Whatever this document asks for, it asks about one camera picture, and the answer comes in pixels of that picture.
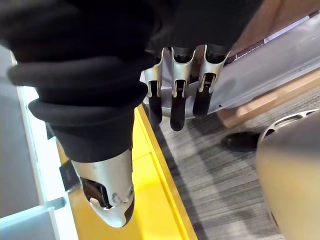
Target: robotic finger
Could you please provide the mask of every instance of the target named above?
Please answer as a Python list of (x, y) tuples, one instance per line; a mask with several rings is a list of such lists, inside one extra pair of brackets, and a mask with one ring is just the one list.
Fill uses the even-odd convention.
[(229, 55), (229, 49), (213, 44), (205, 45), (198, 88), (195, 95), (192, 113), (195, 117), (208, 114), (210, 100), (219, 74)]
[(162, 121), (161, 108), (161, 86), (162, 86), (162, 64), (164, 49), (157, 57), (157, 64), (144, 71), (145, 83), (148, 86), (149, 119), (151, 124), (160, 124)]
[(172, 102), (170, 125), (180, 131), (185, 125), (186, 91), (189, 85), (194, 48), (172, 47)]

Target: silver metal panel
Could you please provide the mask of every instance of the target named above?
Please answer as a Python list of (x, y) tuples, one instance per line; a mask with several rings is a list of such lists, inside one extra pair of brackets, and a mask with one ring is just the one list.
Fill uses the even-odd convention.
[(209, 93), (213, 93), (214, 91), (214, 87), (216, 85), (216, 82), (218, 81), (219, 79), (219, 75), (220, 75), (220, 72), (225, 64), (225, 61), (227, 60), (227, 57), (229, 55), (229, 53), (227, 54), (227, 56), (225, 57), (225, 59), (220, 62), (220, 63), (211, 63), (211, 62), (208, 62), (207, 59), (206, 59), (206, 52), (207, 52), (207, 45), (205, 45), (204, 47), (204, 53), (203, 53), (203, 63), (202, 63), (202, 66), (201, 66), (201, 69), (200, 69), (200, 73), (199, 73), (199, 86), (198, 86), (198, 89), (199, 89), (199, 92), (202, 92), (204, 90), (204, 84), (205, 84), (205, 80), (204, 80), (204, 77), (205, 77), (205, 74), (207, 73), (213, 73), (215, 75), (214, 79), (212, 80), (212, 83), (211, 83), (211, 86), (209, 88)]
[[(221, 71), (214, 86), (209, 113), (233, 108), (320, 67), (320, 14), (242, 56)], [(164, 56), (162, 114), (171, 112), (170, 58)], [(185, 117), (193, 118), (198, 83), (187, 89)]]
[(72, 161), (72, 164), (80, 177), (102, 184), (106, 189), (112, 207), (101, 207), (99, 201), (91, 197), (90, 203), (96, 213), (108, 225), (123, 227), (127, 223), (125, 212), (134, 201), (131, 151), (128, 149), (104, 161)]
[(288, 124), (291, 124), (297, 120), (304, 119), (308, 115), (310, 115), (314, 112), (317, 112), (319, 110), (320, 110), (320, 108), (312, 109), (312, 110), (308, 110), (308, 111), (302, 111), (302, 112), (298, 112), (298, 113), (295, 113), (295, 114), (292, 114), (289, 116), (285, 116), (285, 117), (275, 121), (274, 123), (272, 123), (267, 129), (265, 129), (261, 133), (258, 143), (261, 144), (264, 141), (264, 139), (269, 135), (269, 131), (271, 131), (271, 133), (274, 134), (275, 132), (277, 132), (278, 129), (280, 129)]

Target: black fabric sleeve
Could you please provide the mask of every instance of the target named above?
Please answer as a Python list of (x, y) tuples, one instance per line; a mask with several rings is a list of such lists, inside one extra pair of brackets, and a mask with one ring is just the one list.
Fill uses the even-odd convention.
[(0, 0), (0, 43), (18, 65), (17, 86), (35, 87), (31, 112), (66, 155), (98, 162), (132, 147), (134, 108), (147, 93), (145, 49), (230, 49), (262, 0)]
[(140, 74), (155, 64), (145, 53), (153, 24), (143, 1), (1, 2), (0, 40), (18, 62), (8, 76), (36, 88), (29, 109), (69, 158), (98, 162), (132, 147), (147, 93)]

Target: black rubber grip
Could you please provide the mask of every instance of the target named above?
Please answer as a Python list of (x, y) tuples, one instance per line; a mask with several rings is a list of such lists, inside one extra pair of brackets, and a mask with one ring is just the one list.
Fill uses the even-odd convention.
[(208, 114), (212, 93), (209, 93), (209, 87), (204, 87), (203, 91), (196, 91), (192, 113), (197, 117)]
[(185, 108), (186, 99), (181, 96), (181, 93), (178, 93), (177, 97), (172, 97), (170, 126), (176, 132), (185, 125)]
[(152, 126), (159, 125), (162, 121), (161, 97), (149, 97), (149, 120)]

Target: floor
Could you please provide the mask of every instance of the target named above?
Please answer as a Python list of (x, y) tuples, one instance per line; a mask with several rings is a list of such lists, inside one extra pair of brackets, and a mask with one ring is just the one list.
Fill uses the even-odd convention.
[(154, 129), (199, 240), (282, 240), (269, 219), (255, 153), (229, 152), (221, 139), (263, 130), (289, 114), (320, 107), (320, 87), (246, 123), (225, 129), (216, 115), (189, 119), (174, 132), (168, 118)]

